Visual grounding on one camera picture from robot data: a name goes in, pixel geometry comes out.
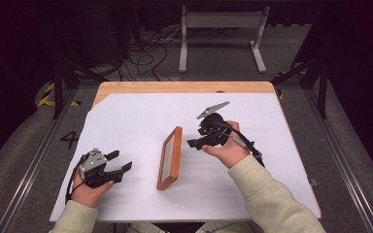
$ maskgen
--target gray floor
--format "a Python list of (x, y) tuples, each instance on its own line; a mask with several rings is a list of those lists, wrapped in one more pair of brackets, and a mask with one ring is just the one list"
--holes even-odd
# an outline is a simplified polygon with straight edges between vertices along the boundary
[[(172, 81), (269, 81), (273, 76), (289, 68), (309, 26), (266, 28), (260, 51), (267, 68), (266, 74), (259, 74), (254, 64), (248, 40), (250, 33), (238, 30), (231, 36), (216, 32), (194, 32), (189, 39), (187, 72), (178, 72), (180, 44), (166, 45), (167, 58), (156, 69), (165, 80)], [(154, 63), (142, 66), (143, 71), (151, 70), (164, 56), (163, 49), (153, 53)], [(153, 81), (151, 72), (143, 76), (137, 74), (136, 66), (127, 63), (122, 72), (130, 80)], [(118, 80), (118, 74), (108, 77)], [(345, 178), (333, 159), (333, 150), (322, 132), (321, 122), (309, 104), (307, 94), (296, 84), (294, 78), (277, 86), (284, 93), (281, 104), (289, 128), (299, 149), (302, 161), (310, 179), (319, 184), (313, 187), (322, 209), (321, 223), (327, 232), (368, 232), (359, 214), (356, 203), (347, 189)], [(30, 184), (24, 202), (14, 212), (10, 232), (48, 232), (53, 223), (49, 222), (51, 210), (57, 197), (76, 143), (68, 149), (68, 142), (60, 138), (71, 131), (81, 133), (85, 115), (90, 110), (96, 94), (96, 85), (82, 85), (74, 100), (82, 101), (80, 107), (69, 107), (45, 154), (45, 161), (39, 173)], [(0, 151), (0, 220), (19, 182), (27, 171), (40, 143), (52, 123), (54, 107), (42, 106), (14, 132)], [(328, 89), (326, 113), (338, 143), (350, 164), (367, 202), (373, 211), (373, 163), (350, 125), (336, 95)], [(116, 232), (123, 232), (123, 225), (117, 225)], [(114, 232), (111, 223), (96, 223), (94, 232)]]

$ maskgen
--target white paper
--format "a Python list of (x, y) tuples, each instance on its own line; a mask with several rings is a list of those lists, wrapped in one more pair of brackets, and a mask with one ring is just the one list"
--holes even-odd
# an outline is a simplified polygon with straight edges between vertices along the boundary
[[(107, 171), (130, 161), (124, 174), (98, 205), (102, 221), (179, 221), (249, 219), (243, 198), (213, 156), (189, 147), (201, 137), (207, 107), (230, 101), (217, 111), (225, 120), (240, 123), (241, 132), (262, 152), (267, 170), (285, 184), (296, 200), (321, 217), (298, 150), (274, 93), (112, 94), (92, 109), (77, 150), (65, 175), (51, 214), (56, 221), (64, 209), (66, 186), (81, 155), (94, 148), (107, 154), (119, 150)], [(180, 176), (165, 191), (156, 189), (162, 144), (176, 126), (183, 127)]]

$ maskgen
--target human hand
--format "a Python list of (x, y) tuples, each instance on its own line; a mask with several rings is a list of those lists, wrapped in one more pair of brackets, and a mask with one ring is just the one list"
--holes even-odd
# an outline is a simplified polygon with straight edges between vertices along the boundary
[[(238, 122), (229, 120), (228, 124), (239, 131)], [(202, 150), (218, 158), (223, 163), (223, 165), (225, 165), (225, 167), (230, 169), (239, 161), (244, 159), (248, 154), (250, 154), (250, 152), (246, 148), (243, 148), (242, 146), (237, 144), (232, 137), (239, 138), (235, 132), (231, 131), (230, 137), (222, 147), (215, 148), (212, 146), (204, 145), (202, 147)]]
[(114, 182), (110, 181), (104, 183), (97, 188), (91, 188), (86, 185), (81, 177), (80, 169), (77, 169), (74, 177), (74, 184), (72, 192), (72, 200), (79, 202), (85, 206), (96, 208), (101, 196), (107, 192), (114, 185)]

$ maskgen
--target picture frame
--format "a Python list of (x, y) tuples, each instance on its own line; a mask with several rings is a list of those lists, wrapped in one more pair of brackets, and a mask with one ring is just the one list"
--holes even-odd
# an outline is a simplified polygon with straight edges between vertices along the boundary
[(178, 179), (180, 173), (182, 137), (183, 128), (177, 126), (163, 142), (156, 185), (156, 189), (158, 190), (165, 190)]

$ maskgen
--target sleeve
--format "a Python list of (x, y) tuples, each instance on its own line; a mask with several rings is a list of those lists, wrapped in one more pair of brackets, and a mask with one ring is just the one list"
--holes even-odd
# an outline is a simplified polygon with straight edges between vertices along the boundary
[(92, 232), (97, 215), (98, 210), (70, 200), (50, 233)]
[(253, 156), (247, 156), (228, 171), (244, 197), (253, 221), (268, 232), (325, 232), (289, 189), (274, 180)]

